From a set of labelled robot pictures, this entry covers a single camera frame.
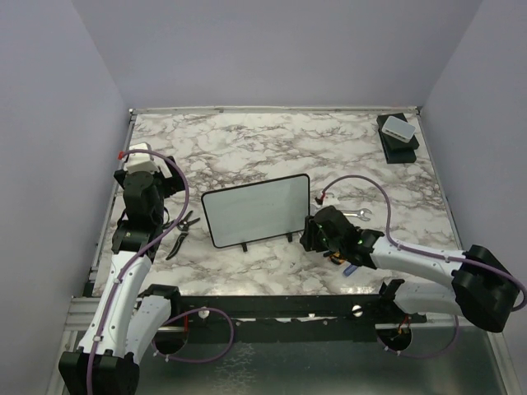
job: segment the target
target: red connector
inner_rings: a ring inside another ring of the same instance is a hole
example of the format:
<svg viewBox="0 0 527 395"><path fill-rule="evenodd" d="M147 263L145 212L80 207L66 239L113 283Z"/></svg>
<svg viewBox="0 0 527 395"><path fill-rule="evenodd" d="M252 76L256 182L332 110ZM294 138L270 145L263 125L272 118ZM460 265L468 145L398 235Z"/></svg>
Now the red connector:
<svg viewBox="0 0 527 395"><path fill-rule="evenodd" d="M322 206L322 203L324 202L324 198L326 197L326 192L322 192L322 195L320 197L316 197L315 201L319 206Z"/></svg>

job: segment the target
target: screw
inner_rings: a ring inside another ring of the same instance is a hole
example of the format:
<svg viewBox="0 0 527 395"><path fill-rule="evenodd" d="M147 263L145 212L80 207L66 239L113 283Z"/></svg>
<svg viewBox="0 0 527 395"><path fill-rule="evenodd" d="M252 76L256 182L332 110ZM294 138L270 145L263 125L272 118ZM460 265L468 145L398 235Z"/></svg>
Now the screw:
<svg viewBox="0 0 527 395"><path fill-rule="evenodd" d="M198 316L201 319L205 319L206 317L208 317L209 314L210 314L210 312L208 310L199 310L198 311Z"/></svg>
<svg viewBox="0 0 527 395"><path fill-rule="evenodd" d="M361 317L362 316L362 307L359 306L358 304L355 304L353 307L352 307L352 313L355 317Z"/></svg>

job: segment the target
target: small white box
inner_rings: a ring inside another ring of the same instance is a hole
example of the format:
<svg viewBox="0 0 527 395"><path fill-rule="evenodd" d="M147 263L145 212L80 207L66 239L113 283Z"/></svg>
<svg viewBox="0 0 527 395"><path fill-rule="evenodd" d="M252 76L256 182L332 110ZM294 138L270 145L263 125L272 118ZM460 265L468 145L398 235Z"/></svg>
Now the small white box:
<svg viewBox="0 0 527 395"><path fill-rule="evenodd" d="M387 134L401 142L410 142L415 133L415 126L395 117L388 117L381 129L382 133Z"/></svg>
<svg viewBox="0 0 527 395"><path fill-rule="evenodd" d="M130 150L151 150L150 146L145 142L131 146ZM130 154L128 160L124 164L124 169L130 174L136 171L147 171L148 173L156 173L159 171L154 158L149 154Z"/></svg>

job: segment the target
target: white arm segment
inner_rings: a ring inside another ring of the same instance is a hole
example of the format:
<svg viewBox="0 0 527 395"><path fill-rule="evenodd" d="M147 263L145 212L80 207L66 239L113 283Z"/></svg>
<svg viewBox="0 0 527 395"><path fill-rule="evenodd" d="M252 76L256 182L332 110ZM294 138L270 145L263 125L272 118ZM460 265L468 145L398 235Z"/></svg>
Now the white arm segment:
<svg viewBox="0 0 527 395"><path fill-rule="evenodd" d="M142 142L130 147L131 150L151 150L149 144ZM147 171L148 173L155 173L160 171L154 162L153 156L149 154L130 154L124 163L124 169L130 174L136 171Z"/></svg>
<svg viewBox="0 0 527 395"><path fill-rule="evenodd" d="M110 289L115 282L121 269L126 265L135 253L121 251L112 257L112 265L105 291L103 292L99 305L90 327L79 342L79 347L84 347L85 353L89 353L99 326L100 316L108 300ZM138 297L139 288L147 273L150 271L152 261L146 256L139 257L124 274L123 281L118 285L112 300L106 324L97 344L96 354L103 355L106 350L112 350L113 356L124 357L126 334L132 317L133 307Z"/></svg>
<svg viewBox="0 0 527 395"><path fill-rule="evenodd" d="M401 243L408 247L421 249L430 253L438 253L445 257L465 258L463 251L431 249L417 244ZM458 270L461 263L447 262L447 259L434 259L398 250L387 239L386 236L379 238L373 244L374 251L371 254L371 260L379 269L395 270L412 274L416 277L426 278L437 284L452 289L452 271Z"/></svg>
<svg viewBox="0 0 527 395"><path fill-rule="evenodd" d="M406 314L463 315L455 302L455 293L439 284L404 282L397 289L394 302Z"/></svg>
<svg viewBox="0 0 527 395"><path fill-rule="evenodd" d="M170 300L154 295L144 298L130 322L124 354L132 352L133 361L139 365L157 329L170 317L170 311Z"/></svg>

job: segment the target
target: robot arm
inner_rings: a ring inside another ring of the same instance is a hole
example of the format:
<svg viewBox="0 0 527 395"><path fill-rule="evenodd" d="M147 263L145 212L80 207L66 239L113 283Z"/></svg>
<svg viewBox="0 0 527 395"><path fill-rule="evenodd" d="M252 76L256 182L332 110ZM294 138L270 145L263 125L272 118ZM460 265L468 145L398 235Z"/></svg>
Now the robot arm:
<svg viewBox="0 0 527 395"><path fill-rule="evenodd" d="M147 144L134 147L148 148ZM141 305L132 317L139 289L159 248L160 235L168 231L163 223L164 199L184 190L176 169L170 168L170 172L171 177L166 178L150 155L138 152L129 156L124 170L114 173L123 188L126 208L112 238L110 274L85 336L75 352L63 353L58 365L72 395L86 393L88 372L93 393L135 393L138 365L145 350L157 329L171 315L177 315L172 309L179 292L171 287L140 295Z"/></svg>
<svg viewBox="0 0 527 395"><path fill-rule="evenodd" d="M339 252L342 258L356 266L406 272L425 278L431 283L399 283L394 302L401 310L407 314L463 315L475 326L489 332L503 330L520 292L503 276L454 262L457 258L469 258L509 274L484 247L474 245L469 251L445 251L404 243L405 249L401 249L382 232L362 230L352 225L333 206L305 219L301 244L306 251ZM421 253L415 254L408 249Z"/></svg>

